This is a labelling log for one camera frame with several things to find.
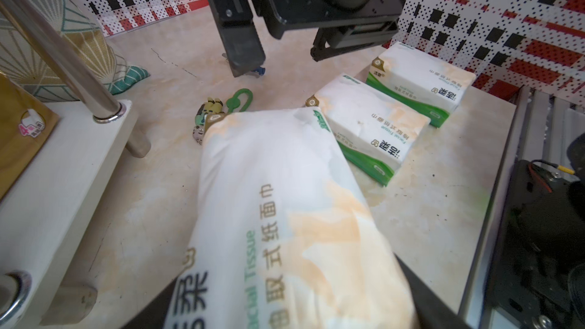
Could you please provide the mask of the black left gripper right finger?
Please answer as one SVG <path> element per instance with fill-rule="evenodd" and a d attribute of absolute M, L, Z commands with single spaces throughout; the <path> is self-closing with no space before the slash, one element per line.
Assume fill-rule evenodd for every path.
<path fill-rule="evenodd" d="M 396 257 L 411 288 L 421 328 L 470 329 L 403 261 Z"/>

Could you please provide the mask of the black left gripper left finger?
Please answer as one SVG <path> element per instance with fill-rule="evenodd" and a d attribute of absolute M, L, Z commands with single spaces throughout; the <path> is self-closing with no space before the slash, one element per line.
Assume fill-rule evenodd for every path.
<path fill-rule="evenodd" d="M 174 295 L 177 278 L 169 283 L 154 300 L 123 326 L 123 329 L 161 329 Z"/>

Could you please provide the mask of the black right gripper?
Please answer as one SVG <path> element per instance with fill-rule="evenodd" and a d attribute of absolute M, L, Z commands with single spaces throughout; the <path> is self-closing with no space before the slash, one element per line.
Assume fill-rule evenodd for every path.
<path fill-rule="evenodd" d="M 385 44 L 399 31 L 402 0 L 208 0 L 235 78 L 266 60 L 254 26 L 263 18 L 269 34 L 315 28 L 315 61 Z"/>

